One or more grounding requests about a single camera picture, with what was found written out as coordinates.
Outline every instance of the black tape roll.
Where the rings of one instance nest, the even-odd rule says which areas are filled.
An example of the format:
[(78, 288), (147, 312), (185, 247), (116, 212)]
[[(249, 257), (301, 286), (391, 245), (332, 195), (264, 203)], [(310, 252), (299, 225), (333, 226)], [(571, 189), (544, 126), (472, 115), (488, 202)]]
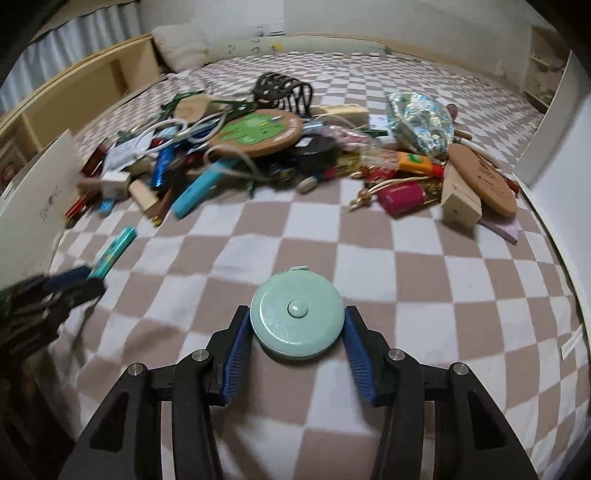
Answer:
[(334, 167), (340, 148), (330, 137), (304, 134), (299, 142), (289, 149), (289, 153), (297, 160), (297, 171), (309, 176)]

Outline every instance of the gray curtain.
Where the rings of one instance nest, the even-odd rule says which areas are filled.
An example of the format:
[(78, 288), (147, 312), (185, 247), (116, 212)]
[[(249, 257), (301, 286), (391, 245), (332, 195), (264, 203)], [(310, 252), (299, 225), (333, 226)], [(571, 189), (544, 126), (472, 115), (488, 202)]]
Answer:
[(70, 65), (142, 33), (139, 2), (101, 8), (49, 31), (22, 52), (0, 87), (2, 113)]

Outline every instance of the checkered fabric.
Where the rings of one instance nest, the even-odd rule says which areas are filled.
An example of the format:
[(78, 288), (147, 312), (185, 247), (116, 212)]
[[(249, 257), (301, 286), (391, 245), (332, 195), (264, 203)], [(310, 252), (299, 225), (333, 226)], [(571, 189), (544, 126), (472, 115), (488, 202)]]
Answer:
[[(540, 116), (508, 90), (423, 61), (326, 54), (225, 60), (187, 80), (154, 86), (102, 120), (81, 141), (88, 155), (107, 134), (132, 127), (175, 93), (203, 85), (246, 93), (263, 72), (312, 82), (314, 103), (353, 102), (384, 113), (396, 88), (460, 108), (458, 127), (515, 164)], [(249, 200), (228, 191), (183, 220), (154, 228), (131, 200), (106, 219), (83, 217), (64, 235), (52, 265), (93, 264), (114, 237), (138, 238), (108, 274), (92, 310), (73, 312), (51, 346), (56, 381), (50, 402), (78, 435), (123, 370), (173, 364), (204, 348), (262, 282), (293, 265), (332, 282), (369, 328), (422, 363), (467, 363), (488, 389), (541, 478), (555, 478), (591, 426), (588, 350), (559, 348), (581, 323), (563, 266), (531, 208), (518, 199), (515, 246), (477, 225), (441, 222), (440, 206), (393, 220), (374, 204), (348, 212), (355, 180), (322, 184), (307, 195), (266, 187)], [(173, 478), (170, 410), (163, 415), (165, 478)], [(255, 341), (249, 374), (226, 409), (214, 409), (228, 478), (366, 479), (382, 408), (358, 397), (341, 341), (317, 361), (287, 365)], [(427, 416), (427, 455), (433, 419)], [(424, 462), (429, 478), (431, 461)]]

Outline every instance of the round green object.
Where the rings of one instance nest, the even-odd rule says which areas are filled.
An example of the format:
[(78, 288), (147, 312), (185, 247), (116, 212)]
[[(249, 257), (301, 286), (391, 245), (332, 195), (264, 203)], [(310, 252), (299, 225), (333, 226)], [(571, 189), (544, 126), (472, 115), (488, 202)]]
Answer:
[(334, 285), (307, 267), (273, 275), (256, 291), (251, 323), (271, 352), (292, 360), (311, 358), (330, 347), (345, 321), (345, 306)]

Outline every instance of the green cartoon design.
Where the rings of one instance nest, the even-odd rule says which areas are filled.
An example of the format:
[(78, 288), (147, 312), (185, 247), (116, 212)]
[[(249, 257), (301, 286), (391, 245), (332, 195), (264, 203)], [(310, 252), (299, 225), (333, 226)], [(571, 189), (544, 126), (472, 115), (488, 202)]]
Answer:
[(249, 113), (237, 122), (226, 125), (220, 131), (220, 139), (234, 140), (236, 145), (254, 145), (263, 140), (276, 137), (285, 131), (279, 122), (274, 122), (271, 115)]

